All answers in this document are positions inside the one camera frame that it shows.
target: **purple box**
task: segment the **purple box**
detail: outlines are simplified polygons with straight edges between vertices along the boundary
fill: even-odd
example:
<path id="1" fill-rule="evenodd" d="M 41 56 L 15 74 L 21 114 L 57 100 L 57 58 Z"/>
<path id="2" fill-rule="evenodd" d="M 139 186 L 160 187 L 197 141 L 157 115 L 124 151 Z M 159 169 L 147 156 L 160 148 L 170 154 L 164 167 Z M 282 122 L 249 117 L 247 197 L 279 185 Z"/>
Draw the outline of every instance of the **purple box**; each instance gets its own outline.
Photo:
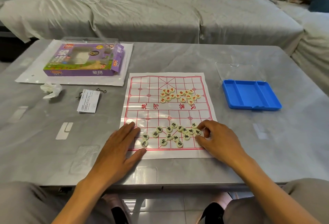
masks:
<path id="1" fill-rule="evenodd" d="M 120 44 L 62 44 L 43 68 L 48 76 L 113 76 L 124 57 Z"/>

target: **left hand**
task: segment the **left hand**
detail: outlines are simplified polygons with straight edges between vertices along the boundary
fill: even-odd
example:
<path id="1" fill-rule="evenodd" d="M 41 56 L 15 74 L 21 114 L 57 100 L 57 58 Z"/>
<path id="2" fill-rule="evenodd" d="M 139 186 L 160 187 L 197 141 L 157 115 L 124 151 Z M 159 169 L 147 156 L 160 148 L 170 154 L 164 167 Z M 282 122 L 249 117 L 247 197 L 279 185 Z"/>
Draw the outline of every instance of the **left hand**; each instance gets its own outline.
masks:
<path id="1" fill-rule="evenodd" d="M 139 149 L 129 159 L 126 159 L 126 153 L 132 140 L 141 130 L 140 128 L 133 129 L 134 126 L 135 123 L 131 122 L 112 133 L 84 180 L 92 185 L 99 185 L 105 190 L 123 178 L 142 158 L 146 149 Z"/>

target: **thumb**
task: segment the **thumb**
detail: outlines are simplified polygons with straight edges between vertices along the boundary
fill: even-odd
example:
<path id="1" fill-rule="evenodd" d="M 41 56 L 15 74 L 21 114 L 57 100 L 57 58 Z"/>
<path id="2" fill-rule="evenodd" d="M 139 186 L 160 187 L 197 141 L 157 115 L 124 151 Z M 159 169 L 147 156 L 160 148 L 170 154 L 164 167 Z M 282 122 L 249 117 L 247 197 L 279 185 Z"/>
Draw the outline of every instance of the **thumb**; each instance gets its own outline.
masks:
<path id="1" fill-rule="evenodd" d="M 208 147 L 208 145 L 210 143 L 210 141 L 205 139 L 203 136 L 196 136 L 195 140 L 198 142 L 198 144 L 200 144 L 205 149 Z"/>
<path id="2" fill-rule="evenodd" d="M 142 159 L 145 153 L 146 149 L 139 149 L 130 158 L 124 161 L 124 165 L 127 167 L 128 170 L 130 170 L 135 165 L 135 163 Z"/>

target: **person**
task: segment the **person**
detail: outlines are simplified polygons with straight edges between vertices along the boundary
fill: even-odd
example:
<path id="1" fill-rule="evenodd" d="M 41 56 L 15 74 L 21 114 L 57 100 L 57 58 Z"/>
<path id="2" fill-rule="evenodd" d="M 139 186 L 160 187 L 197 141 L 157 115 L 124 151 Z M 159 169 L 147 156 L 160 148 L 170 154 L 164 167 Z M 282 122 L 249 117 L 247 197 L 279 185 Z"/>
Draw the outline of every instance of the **person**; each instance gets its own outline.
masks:
<path id="1" fill-rule="evenodd" d="M 197 142 L 216 159 L 230 166 L 249 186 L 255 197 L 231 200 L 223 195 L 203 212 L 200 223 L 329 223 L 329 182 L 302 179 L 282 189 L 262 171 L 242 148 L 238 137 L 227 126 L 205 120 L 198 129 L 204 136 Z M 46 193 L 40 187 L 22 182 L 0 187 L 0 222 L 6 224 L 82 224 L 128 223 L 118 200 L 103 192 L 125 176 L 146 153 L 139 149 L 129 159 L 126 152 L 140 131 L 134 123 L 115 131 L 102 148 L 88 175 L 81 180 L 68 201 Z M 111 206 L 114 217 L 106 214 Z"/>

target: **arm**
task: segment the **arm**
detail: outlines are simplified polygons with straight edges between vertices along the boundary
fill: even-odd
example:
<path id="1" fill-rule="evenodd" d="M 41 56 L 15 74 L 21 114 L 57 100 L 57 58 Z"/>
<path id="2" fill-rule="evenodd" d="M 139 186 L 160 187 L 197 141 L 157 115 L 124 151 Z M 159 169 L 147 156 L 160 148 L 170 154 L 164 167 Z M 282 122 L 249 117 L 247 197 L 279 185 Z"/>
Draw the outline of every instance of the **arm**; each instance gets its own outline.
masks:
<path id="1" fill-rule="evenodd" d="M 129 159 L 126 153 L 131 141 L 140 131 L 135 123 L 125 124 L 107 140 L 96 162 L 52 224 L 83 224 L 102 193 L 120 180 L 142 158 L 146 149 L 139 149 Z"/>
<path id="2" fill-rule="evenodd" d="M 205 137 L 209 137 L 211 132 L 212 139 L 208 141 L 197 136 L 197 142 L 242 178 L 274 224 L 320 224 L 246 154 L 231 129 L 209 120 L 199 124 L 198 129 L 203 128 Z"/>

